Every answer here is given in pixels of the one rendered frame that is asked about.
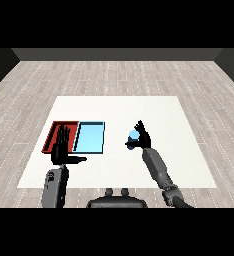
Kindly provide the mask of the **light blue shallow open box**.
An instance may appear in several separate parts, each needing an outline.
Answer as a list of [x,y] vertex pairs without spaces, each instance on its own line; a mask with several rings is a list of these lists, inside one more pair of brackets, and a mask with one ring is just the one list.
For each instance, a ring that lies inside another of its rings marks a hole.
[[72,152],[74,154],[102,154],[104,131],[103,121],[81,121],[75,135]]

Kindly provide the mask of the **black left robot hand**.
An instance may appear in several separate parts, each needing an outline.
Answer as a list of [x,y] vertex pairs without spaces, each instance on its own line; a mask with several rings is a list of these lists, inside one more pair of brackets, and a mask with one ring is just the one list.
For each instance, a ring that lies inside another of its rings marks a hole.
[[59,127],[56,142],[51,150],[51,161],[54,165],[79,164],[87,160],[86,157],[68,155],[69,134],[70,130],[66,126]]

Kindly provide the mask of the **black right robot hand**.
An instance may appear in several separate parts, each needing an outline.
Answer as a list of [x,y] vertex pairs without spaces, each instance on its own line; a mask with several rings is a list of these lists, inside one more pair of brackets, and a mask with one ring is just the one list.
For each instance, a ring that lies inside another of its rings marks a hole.
[[145,130],[144,124],[141,120],[134,126],[135,130],[139,133],[137,141],[127,141],[126,145],[130,147],[141,147],[150,148],[151,147],[151,138],[149,133]]

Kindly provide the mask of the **dark grey robot body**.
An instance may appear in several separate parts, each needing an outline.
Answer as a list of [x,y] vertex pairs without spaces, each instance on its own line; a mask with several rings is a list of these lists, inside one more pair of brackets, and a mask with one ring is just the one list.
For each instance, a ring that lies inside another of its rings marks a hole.
[[113,189],[107,188],[105,195],[90,200],[87,208],[147,208],[147,204],[142,199],[131,197],[127,188],[121,189],[120,196],[114,196]]

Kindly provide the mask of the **red shallow open box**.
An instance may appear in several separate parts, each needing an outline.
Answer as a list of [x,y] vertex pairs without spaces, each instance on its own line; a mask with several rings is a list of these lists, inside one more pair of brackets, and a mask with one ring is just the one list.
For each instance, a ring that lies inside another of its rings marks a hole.
[[72,154],[74,152],[74,143],[76,138],[76,133],[78,130],[78,121],[54,121],[51,125],[47,138],[45,140],[44,146],[41,150],[44,154],[50,154],[52,151],[53,144],[57,139],[57,132],[60,126],[64,126],[70,130],[69,142],[68,142],[68,153]]

